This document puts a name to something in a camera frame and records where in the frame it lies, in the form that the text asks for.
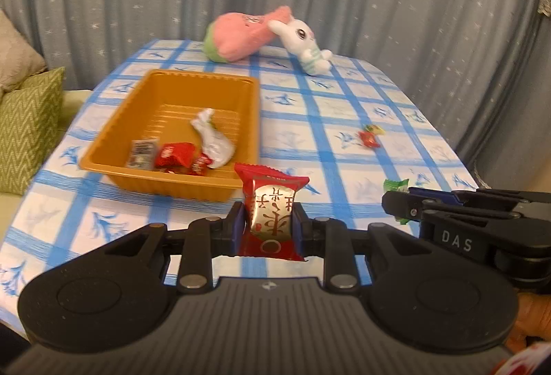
pink and green plush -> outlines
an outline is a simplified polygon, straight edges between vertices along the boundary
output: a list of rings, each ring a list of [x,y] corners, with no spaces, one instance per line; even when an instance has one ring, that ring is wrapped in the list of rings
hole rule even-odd
[[[211,23],[203,43],[203,52],[216,62],[238,61],[256,52],[276,36],[268,27],[269,21],[287,24],[291,9],[287,6],[262,16],[226,13]]]

plush toy face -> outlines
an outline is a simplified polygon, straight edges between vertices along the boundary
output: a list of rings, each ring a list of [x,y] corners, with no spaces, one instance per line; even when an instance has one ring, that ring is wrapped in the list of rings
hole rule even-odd
[[[287,51],[295,55],[299,55],[304,50],[313,49],[318,46],[312,30],[303,21],[291,18],[288,24],[270,21],[268,26],[272,32],[279,35]]]

table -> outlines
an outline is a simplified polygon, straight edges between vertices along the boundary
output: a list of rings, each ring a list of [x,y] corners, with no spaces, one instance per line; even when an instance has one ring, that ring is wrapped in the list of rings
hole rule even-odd
[[[0,249],[0,319],[21,330],[17,299],[27,281],[150,222],[184,228],[208,215],[225,216],[226,203],[172,199],[119,190],[107,177],[82,171],[79,158],[136,82],[150,69],[178,69],[252,76],[261,83],[261,163],[310,183],[297,194],[310,217],[330,216],[349,228],[382,221],[417,234],[414,222],[400,226],[381,208],[385,178],[410,185],[474,189],[469,172],[415,105],[379,69],[336,56],[327,74],[302,73],[281,48],[263,47],[232,64],[210,62],[201,43],[153,40],[118,66],[83,106],[67,135],[36,175]],[[357,132],[382,126],[381,147],[364,147]],[[175,283],[178,258],[166,283]],[[369,281],[358,259],[362,282]],[[318,276],[323,261],[217,257],[219,276]]]

pillow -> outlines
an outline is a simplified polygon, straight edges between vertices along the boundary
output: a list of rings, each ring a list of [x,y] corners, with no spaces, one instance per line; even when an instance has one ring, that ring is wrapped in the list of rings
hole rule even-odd
[[[29,75],[42,72],[46,63],[18,33],[0,10],[0,100]]]
[[[22,195],[56,146],[64,68],[30,77],[0,103],[0,192]]]

green sofa cushion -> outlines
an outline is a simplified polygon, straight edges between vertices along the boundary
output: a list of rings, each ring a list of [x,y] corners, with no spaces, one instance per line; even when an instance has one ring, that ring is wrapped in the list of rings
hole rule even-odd
[[[26,79],[0,103],[0,192],[22,195],[56,146],[65,69]]]

